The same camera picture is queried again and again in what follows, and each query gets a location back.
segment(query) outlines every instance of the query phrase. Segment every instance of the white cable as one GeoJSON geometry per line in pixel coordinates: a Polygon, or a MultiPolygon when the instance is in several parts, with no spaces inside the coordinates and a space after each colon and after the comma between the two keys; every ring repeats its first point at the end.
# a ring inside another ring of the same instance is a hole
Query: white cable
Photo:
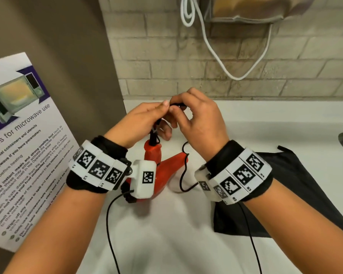
{"type": "Polygon", "coordinates": [[[196,11],[197,11],[199,20],[201,21],[203,39],[204,39],[204,41],[205,41],[205,43],[207,45],[207,48],[210,50],[211,54],[215,57],[217,62],[220,64],[221,68],[224,70],[224,72],[226,73],[226,75],[230,79],[233,79],[233,80],[236,80],[236,81],[241,81],[241,80],[245,79],[250,74],[250,72],[257,66],[257,64],[260,63],[260,61],[263,59],[263,57],[267,53],[267,50],[268,50],[268,47],[269,47],[269,43],[270,43],[270,40],[271,40],[272,24],[269,26],[268,38],[267,38],[267,42],[265,44],[265,49],[264,49],[262,55],[253,64],[253,66],[248,70],[248,72],[245,73],[245,75],[243,75],[240,78],[237,78],[237,77],[234,77],[233,75],[231,75],[227,71],[226,67],[224,66],[224,64],[222,63],[222,61],[218,57],[218,55],[215,53],[215,51],[210,46],[210,44],[209,44],[209,42],[207,40],[207,36],[206,36],[206,30],[205,30],[205,27],[204,27],[203,16],[202,16],[201,10],[199,9],[197,1],[196,0],[189,0],[189,2],[191,4],[191,13],[188,13],[188,11],[187,11],[188,0],[182,0],[181,4],[180,4],[180,17],[182,19],[183,25],[186,26],[186,27],[191,27],[193,25],[194,20],[195,20],[195,15],[196,15],[196,11]]]}

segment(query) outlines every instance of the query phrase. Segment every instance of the red plastic object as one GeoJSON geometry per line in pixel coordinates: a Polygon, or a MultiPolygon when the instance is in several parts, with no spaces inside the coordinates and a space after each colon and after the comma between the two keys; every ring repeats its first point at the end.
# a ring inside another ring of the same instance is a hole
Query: red plastic object
{"type": "MultiPolygon", "coordinates": [[[[145,149],[145,160],[153,160],[156,162],[156,177],[155,177],[155,188],[154,188],[154,194],[151,197],[151,199],[158,196],[163,189],[165,188],[166,184],[168,183],[170,177],[177,172],[182,166],[184,166],[184,160],[185,156],[187,154],[181,152],[175,156],[172,156],[171,158],[161,161],[161,144],[157,144],[156,146],[150,146],[149,141],[146,141],[144,145],[145,149]]],[[[131,184],[131,179],[128,178],[125,183],[128,183],[128,189],[127,187],[121,187],[125,188],[125,191],[129,190],[129,185],[131,184]]],[[[137,199],[136,202],[141,202],[146,199],[137,199]]]]}

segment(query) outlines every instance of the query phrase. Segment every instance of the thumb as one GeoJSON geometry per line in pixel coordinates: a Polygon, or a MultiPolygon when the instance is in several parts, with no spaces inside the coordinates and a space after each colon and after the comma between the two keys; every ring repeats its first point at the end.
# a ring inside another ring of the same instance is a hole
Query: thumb
{"type": "Polygon", "coordinates": [[[153,110],[148,111],[146,114],[154,123],[156,120],[162,118],[169,110],[169,101],[165,100],[153,110]]]}
{"type": "Polygon", "coordinates": [[[169,112],[174,116],[181,130],[185,130],[190,127],[191,122],[180,107],[173,105],[170,107],[169,112]]]}

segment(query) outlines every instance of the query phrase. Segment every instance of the person's left hand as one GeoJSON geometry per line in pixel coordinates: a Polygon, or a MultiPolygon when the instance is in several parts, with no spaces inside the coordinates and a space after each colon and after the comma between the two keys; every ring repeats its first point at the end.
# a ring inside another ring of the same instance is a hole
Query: person's left hand
{"type": "MultiPolygon", "coordinates": [[[[150,133],[152,126],[160,118],[167,119],[173,128],[177,127],[176,120],[168,114],[168,110],[167,100],[162,103],[142,103],[131,110],[104,137],[123,147],[131,148],[150,133]]],[[[172,128],[165,120],[160,122],[158,135],[167,141],[172,137],[172,128]]]]}

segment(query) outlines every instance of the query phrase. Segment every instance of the qr-like black and white code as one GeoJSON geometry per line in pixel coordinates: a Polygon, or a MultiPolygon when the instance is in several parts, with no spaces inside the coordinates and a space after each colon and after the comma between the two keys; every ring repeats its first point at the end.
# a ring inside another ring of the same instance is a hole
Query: qr-like black and white code
{"type": "Polygon", "coordinates": [[[232,177],[227,177],[222,183],[220,183],[220,185],[229,195],[233,195],[241,189],[241,186],[232,177]]]}
{"type": "Polygon", "coordinates": [[[77,160],[77,163],[86,169],[94,159],[95,156],[91,152],[85,150],[85,152],[77,160]]]}
{"type": "Polygon", "coordinates": [[[211,191],[210,188],[208,187],[208,184],[204,181],[199,182],[199,184],[201,185],[201,188],[205,191],[211,191]]]}
{"type": "Polygon", "coordinates": [[[215,189],[215,191],[217,192],[217,194],[220,195],[220,197],[221,197],[222,199],[228,197],[228,196],[226,195],[226,193],[223,191],[223,189],[222,189],[219,185],[215,186],[214,189],[215,189]]]}
{"type": "Polygon", "coordinates": [[[251,167],[253,167],[253,169],[255,169],[257,172],[259,172],[262,169],[263,165],[264,165],[264,163],[259,158],[257,158],[254,154],[251,154],[248,157],[247,163],[251,167]]]}
{"type": "Polygon", "coordinates": [[[105,181],[110,182],[111,184],[116,184],[121,175],[122,171],[113,167],[106,176],[105,181]]]}
{"type": "Polygon", "coordinates": [[[100,160],[96,160],[93,166],[89,170],[89,174],[97,177],[99,179],[103,179],[105,173],[110,169],[109,165],[106,165],[104,162],[100,160]]]}
{"type": "Polygon", "coordinates": [[[75,155],[73,155],[72,159],[74,161],[76,161],[76,159],[80,156],[80,154],[84,151],[84,148],[82,146],[80,146],[79,150],[77,150],[77,152],[75,153],[75,155]]]}
{"type": "Polygon", "coordinates": [[[144,171],[142,175],[142,183],[143,184],[152,184],[154,181],[154,172],[152,171],[144,171]]]}
{"type": "Polygon", "coordinates": [[[245,164],[240,166],[233,175],[243,185],[249,183],[256,176],[245,164]]]}

